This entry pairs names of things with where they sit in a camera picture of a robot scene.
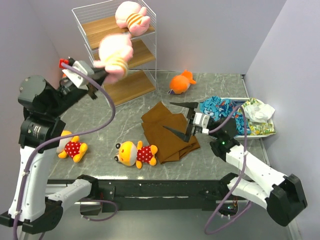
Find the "pink striped plush pig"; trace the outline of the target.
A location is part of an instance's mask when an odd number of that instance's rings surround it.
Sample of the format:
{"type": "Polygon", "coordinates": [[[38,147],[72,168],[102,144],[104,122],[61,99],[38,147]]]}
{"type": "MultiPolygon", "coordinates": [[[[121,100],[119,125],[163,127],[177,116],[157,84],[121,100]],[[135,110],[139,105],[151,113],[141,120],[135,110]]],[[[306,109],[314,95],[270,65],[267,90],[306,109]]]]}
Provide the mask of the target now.
{"type": "Polygon", "coordinates": [[[119,28],[127,28],[132,36],[137,37],[149,29],[151,18],[145,6],[134,1],[124,1],[115,11],[115,22],[119,28]]]}
{"type": "Polygon", "coordinates": [[[128,62],[133,58],[134,50],[129,33],[115,33],[105,36],[99,43],[98,60],[93,62],[96,68],[108,72],[104,83],[114,84],[128,75],[128,62]]]}

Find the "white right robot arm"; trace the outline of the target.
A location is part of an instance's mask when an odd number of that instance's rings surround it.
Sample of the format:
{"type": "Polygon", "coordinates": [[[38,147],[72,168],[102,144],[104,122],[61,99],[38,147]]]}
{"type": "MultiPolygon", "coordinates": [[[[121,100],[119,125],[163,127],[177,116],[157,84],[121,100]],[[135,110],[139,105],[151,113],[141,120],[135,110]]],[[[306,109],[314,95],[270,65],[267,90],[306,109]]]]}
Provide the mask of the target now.
{"type": "Polygon", "coordinates": [[[176,106],[188,109],[185,132],[169,128],[184,142],[201,133],[213,137],[209,143],[212,152],[224,162],[240,170],[220,180],[219,195],[228,200],[233,196],[247,199],[264,208],[280,226],[286,227],[307,206],[301,180],[294,174],[286,175],[273,169],[247,150],[247,144],[235,139],[236,120],[229,114],[219,120],[196,111],[198,102],[177,102],[176,106]]]}

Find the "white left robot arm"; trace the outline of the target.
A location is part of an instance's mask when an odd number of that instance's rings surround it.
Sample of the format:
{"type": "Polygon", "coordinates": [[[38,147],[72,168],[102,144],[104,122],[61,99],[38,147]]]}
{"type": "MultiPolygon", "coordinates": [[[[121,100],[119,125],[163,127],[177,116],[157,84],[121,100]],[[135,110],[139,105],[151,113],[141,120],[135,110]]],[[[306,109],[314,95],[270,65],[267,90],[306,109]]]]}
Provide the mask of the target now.
{"type": "Polygon", "coordinates": [[[44,234],[53,230],[63,213],[77,202],[101,203],[99,180],[80,175],[73,183],[51,195],[46,195],[49,169],[55,151],[62,140],[65,123],[60,116],[84,96],[95,98],[109,75],[102,68],[82,73],[66,65],[72,75],[67,84],[54,88],[41,75],[22,81],[18,102],[23,106],[24,120],[20,127],[20,169],[15,195],[0,223],[13,229],[17,239],[18,227],[28,234],[44,234]]]}

